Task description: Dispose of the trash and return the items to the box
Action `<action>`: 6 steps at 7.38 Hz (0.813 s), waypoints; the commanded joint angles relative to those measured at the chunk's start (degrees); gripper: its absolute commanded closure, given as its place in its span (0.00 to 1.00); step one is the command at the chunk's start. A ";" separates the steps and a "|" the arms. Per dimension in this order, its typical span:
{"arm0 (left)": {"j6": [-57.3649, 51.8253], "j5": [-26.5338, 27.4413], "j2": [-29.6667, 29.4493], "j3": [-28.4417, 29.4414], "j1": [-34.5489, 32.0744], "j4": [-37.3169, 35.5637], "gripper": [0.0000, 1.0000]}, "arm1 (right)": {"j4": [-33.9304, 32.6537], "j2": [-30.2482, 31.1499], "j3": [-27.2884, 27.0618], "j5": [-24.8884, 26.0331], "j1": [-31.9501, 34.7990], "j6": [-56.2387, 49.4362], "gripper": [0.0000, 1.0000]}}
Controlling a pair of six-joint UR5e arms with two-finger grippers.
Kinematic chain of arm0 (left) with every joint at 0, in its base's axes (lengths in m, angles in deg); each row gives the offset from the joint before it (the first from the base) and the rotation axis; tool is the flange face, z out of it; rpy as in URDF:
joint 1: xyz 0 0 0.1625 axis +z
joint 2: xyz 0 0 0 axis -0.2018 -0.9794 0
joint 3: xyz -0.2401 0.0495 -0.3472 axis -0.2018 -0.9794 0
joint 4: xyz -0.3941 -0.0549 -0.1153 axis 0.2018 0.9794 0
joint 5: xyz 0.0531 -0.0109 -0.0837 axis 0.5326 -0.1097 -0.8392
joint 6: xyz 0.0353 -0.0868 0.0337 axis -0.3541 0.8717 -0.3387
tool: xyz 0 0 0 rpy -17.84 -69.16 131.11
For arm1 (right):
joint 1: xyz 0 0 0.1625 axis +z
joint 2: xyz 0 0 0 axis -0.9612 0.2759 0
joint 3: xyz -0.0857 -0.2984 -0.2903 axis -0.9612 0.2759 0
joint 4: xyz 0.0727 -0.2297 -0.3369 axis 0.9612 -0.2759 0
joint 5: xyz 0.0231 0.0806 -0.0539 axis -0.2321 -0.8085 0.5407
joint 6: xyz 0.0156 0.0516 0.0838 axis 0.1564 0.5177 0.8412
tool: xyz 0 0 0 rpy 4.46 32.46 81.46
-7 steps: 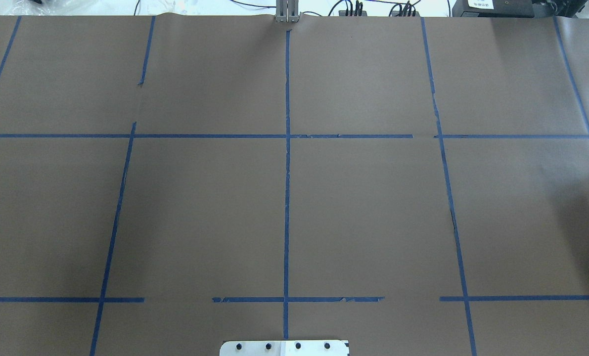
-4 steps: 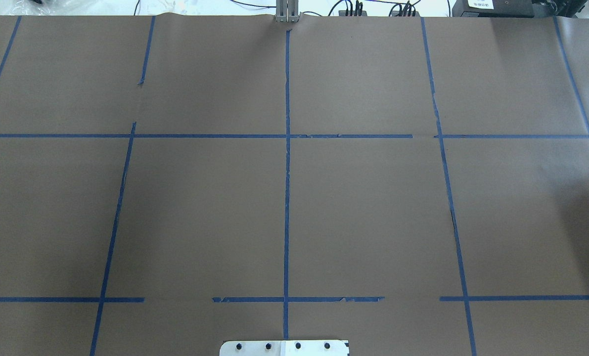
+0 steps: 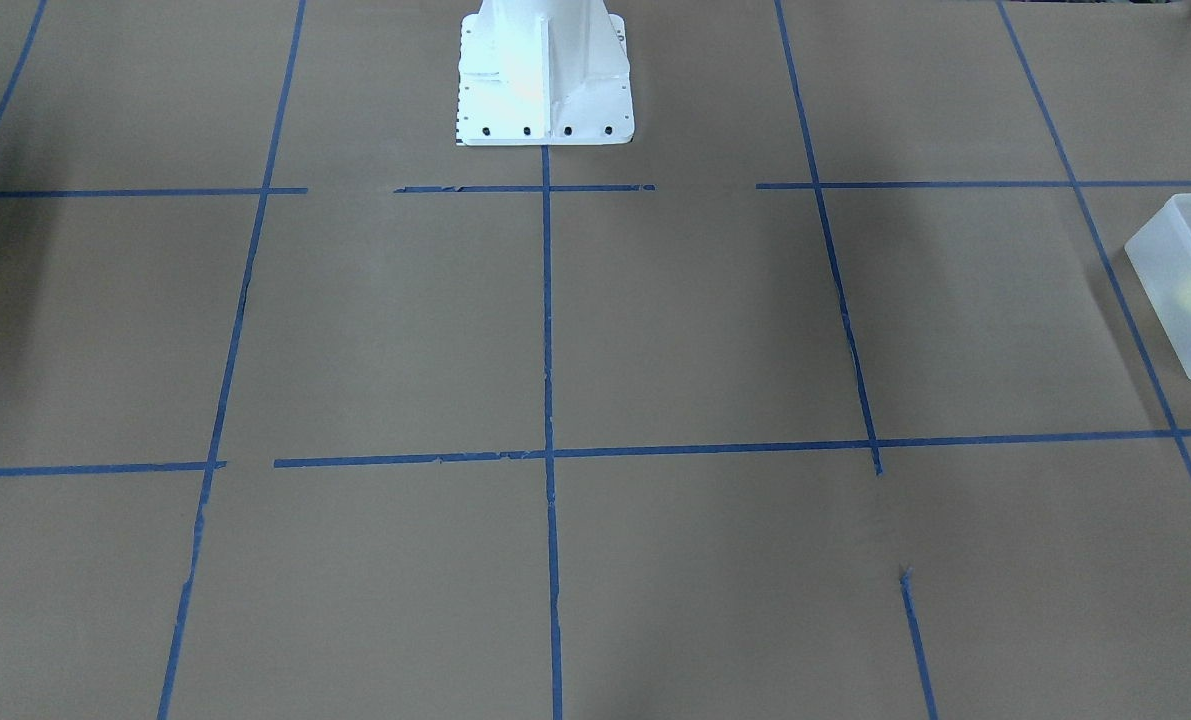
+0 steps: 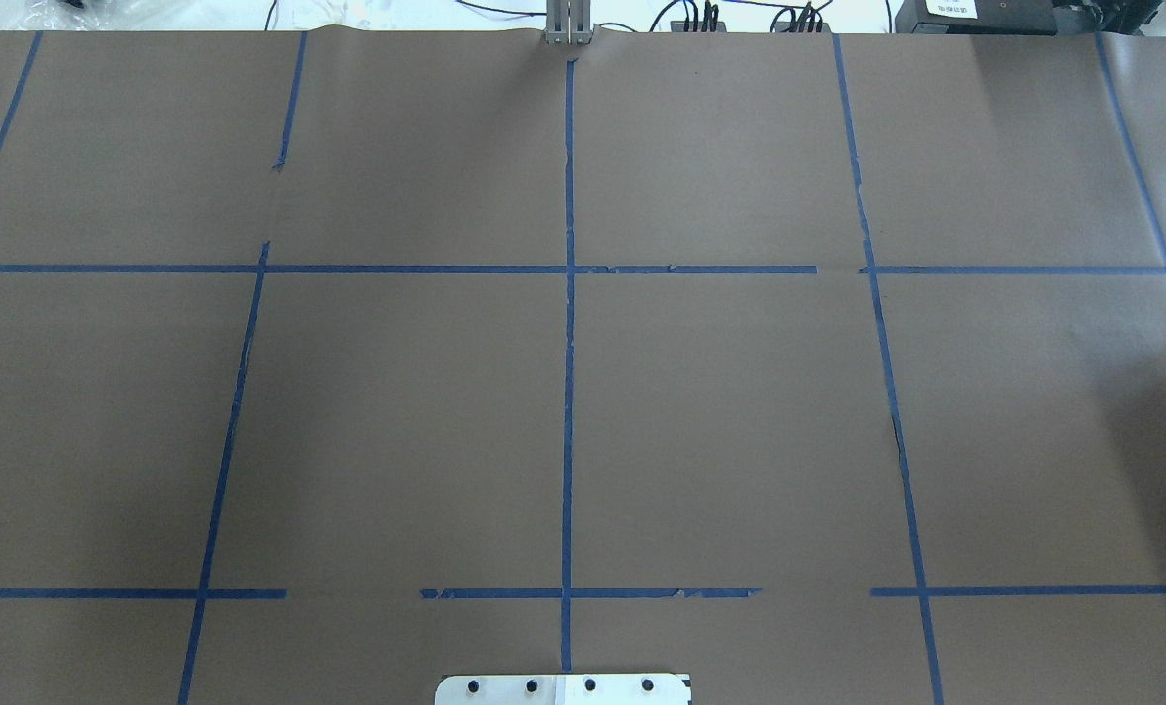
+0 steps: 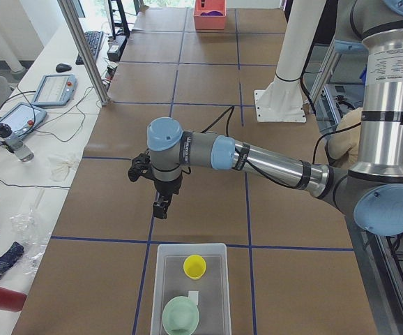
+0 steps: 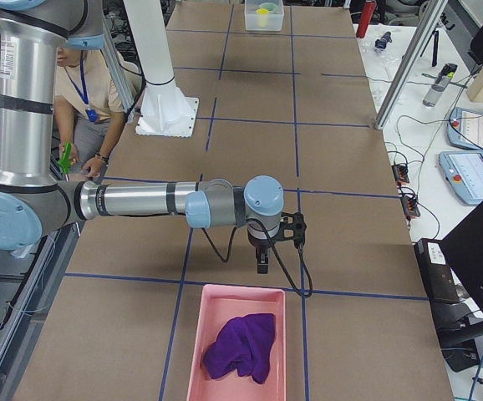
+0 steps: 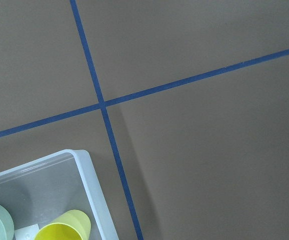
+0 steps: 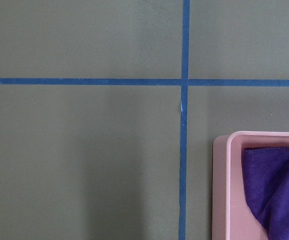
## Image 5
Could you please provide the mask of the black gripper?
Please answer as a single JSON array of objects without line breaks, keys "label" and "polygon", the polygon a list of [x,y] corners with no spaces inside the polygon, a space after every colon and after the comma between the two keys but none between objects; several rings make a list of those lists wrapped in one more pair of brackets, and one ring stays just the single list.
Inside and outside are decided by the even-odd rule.
[{"label": "black gripper", "polygon": [[159,219],[167,219],[167,211],[172,201],[173,194],[178,195],[183,177],[172,181],[160,181],[156,179],[154,186],[159,193],[158,199],[153,203],[153,216]]}]

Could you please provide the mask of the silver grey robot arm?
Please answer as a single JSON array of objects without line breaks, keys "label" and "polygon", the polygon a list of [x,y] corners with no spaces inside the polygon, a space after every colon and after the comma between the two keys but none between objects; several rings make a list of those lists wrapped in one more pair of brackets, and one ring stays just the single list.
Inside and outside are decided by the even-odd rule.
[{"label": "silver grey robot arm", "polygon": [[161,117],[147,128],[148,173],[160,195],[155,217],[166,217],[183,166],[196,165],[307,191],[375,235],[403,232],[403,1],[341,1],[336,34],[368,51],[356,163],[348,170],[308,163]]}]

